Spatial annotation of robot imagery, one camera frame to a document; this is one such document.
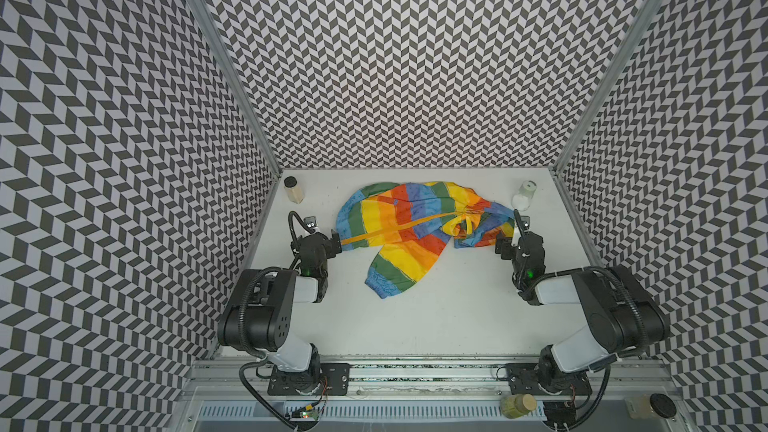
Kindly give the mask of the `rainbow coloured jacket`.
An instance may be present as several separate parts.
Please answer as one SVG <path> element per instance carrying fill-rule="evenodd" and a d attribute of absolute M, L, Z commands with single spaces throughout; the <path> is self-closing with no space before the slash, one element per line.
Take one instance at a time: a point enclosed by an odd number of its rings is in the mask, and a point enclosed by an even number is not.
<path fill-rule="evenodd" d="M 493 246 L 516 225 L 512 209 L 453 182 L 379 182 L 352 194 L 336 230 L 344 251 L 379 250 L 365 284 L 387 299 L 420 282 L 448 245 Z"/>

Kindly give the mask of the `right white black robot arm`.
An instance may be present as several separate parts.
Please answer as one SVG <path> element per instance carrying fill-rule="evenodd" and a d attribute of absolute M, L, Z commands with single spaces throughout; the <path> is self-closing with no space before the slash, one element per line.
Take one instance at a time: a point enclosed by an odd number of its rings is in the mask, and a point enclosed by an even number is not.
<path fill-rule="evenodd" d="M 548 273 L 543 238 L 497 235 L 495 253 L 512 264 L 518 295 L 532 306 L 578 305 L 586 325 L 545 346 L 536 364 L 514 366 L 512 378 L 531 379 L 548 394 L 586 393 L 586 373 L 626 357 L 639 357 L 669 337 L 668 317 L 633 273 L 623 267 L 587 266 Z"/>

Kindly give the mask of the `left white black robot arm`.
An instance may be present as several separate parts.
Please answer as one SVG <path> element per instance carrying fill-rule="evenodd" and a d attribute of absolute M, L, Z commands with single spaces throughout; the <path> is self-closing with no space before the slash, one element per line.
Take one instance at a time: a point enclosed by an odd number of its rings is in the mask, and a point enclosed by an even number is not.
<path fill-rule="evenodd" d="M 328 289 L 328 262 L 342 252 L 335 231 L 292 240 L 294 264 L 242 272 L 221 314 L 217 340 L 273 366 L 271 394 L 309 395 L 323 383 L 315 345 L 291 332 L 296 303 L 320 303 Z"/>

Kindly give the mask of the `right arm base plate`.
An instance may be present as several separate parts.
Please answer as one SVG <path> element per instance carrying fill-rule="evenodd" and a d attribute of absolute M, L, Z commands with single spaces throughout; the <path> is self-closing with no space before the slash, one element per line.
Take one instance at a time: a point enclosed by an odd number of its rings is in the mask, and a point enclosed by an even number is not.
<path fill-rule="evenodd" d="M 562 373 L 558 369 L 541 369 L 534 363 L 507 363 L 503 370 L 512 394 L 586 397 L 592 393 L 585 372 Z"/>

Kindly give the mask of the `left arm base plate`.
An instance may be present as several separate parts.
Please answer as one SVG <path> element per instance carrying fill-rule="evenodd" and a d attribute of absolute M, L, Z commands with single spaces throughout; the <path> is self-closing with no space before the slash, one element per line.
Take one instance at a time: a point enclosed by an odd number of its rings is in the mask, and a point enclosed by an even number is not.
<path fill-rule="evenodd" d="M 348 391 L 349 363 L 320 363 L 304 372 L 272 372 L 267 393 L 270 396 L 345 396 Z"/>

